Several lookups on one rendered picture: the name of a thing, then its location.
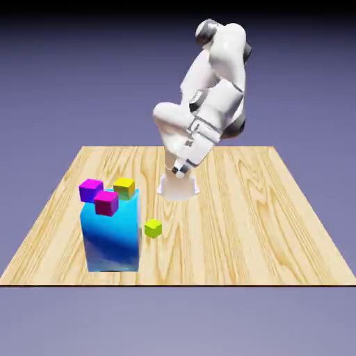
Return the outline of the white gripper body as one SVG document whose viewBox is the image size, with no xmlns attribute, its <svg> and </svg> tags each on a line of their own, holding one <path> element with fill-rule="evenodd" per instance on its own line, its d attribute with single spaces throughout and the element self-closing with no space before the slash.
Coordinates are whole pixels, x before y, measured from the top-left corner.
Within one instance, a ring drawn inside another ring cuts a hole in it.
<svg viewBox="0 0 356 356">
<path fill-rule="evenodd" d="M 213 147 L 213 141 L 200 133 L 194 133 L 185 141 L 177 153 L 177 166 L 184 164 L 189 167 L 197 167 L 204 160 Z"/>
</svg>

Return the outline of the small yellow cube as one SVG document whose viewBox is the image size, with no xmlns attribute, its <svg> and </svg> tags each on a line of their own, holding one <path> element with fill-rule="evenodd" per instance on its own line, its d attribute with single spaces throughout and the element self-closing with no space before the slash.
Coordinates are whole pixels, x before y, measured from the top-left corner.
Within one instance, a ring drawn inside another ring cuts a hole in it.
<svg viewBox="0 0 356 356">
<path fill-rule="evenodd" d="M 113 190 L 118 194 L 120 200 L 130 200 L 135 193 L 135 180 L 119 177 L 113 184 Z"/>
</svg>

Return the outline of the small lime cube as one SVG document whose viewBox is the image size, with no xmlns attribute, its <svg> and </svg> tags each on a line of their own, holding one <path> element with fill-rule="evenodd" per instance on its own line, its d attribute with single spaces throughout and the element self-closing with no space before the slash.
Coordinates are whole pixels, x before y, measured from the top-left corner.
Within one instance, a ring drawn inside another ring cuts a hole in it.
<svg viewBox="0 0 356 356">
<path fill-rule="evenodd" d="M 163 225 L 161 221 L 156 219 L 148 220 L 144 226 L 145 235 L 150 238 L 156 238 L 162 234 Z"/>
</svg>

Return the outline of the small magenta cube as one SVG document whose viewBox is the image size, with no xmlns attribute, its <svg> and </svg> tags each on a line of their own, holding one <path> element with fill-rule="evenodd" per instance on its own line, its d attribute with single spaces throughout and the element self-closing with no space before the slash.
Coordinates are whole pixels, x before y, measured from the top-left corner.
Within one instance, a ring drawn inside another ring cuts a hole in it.
<svg viewBox="0 0 356 356">
<path fill-rule="evenodd" d="M 118 193 L 100 191 L 94 198 L 95 213 L 101 216 L 113 216 L 119 207 Z"/>
</svg>

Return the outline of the small purple cube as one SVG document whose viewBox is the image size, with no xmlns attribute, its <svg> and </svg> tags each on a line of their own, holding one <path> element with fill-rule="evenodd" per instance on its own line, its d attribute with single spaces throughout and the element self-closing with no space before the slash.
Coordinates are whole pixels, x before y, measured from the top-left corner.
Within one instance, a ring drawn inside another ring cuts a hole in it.
<svg viewBox="0 0 356 356">
<path fill-rule="evenodd" d="M 87 179 L 79 185 L 79 195 L 82 202 L 93 203 L 95 196 L 104 189 L 104 183 L 97 179 Z"/>
</svg>

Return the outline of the large blue box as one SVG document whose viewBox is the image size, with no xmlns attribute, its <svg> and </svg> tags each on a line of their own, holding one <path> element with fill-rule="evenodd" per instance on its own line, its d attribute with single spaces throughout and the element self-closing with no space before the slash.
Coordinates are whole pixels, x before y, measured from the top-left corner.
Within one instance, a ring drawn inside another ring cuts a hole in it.
<svg viewBox="0 0 356 356">
<path fill-rule="evenodd" d="M 137 272 L 142 240 L 140 193 L 120 200 L 113 216 L 97 215 L 86 202 L 80 214 L 87 268 L 90 272 Z"/>
</svg>

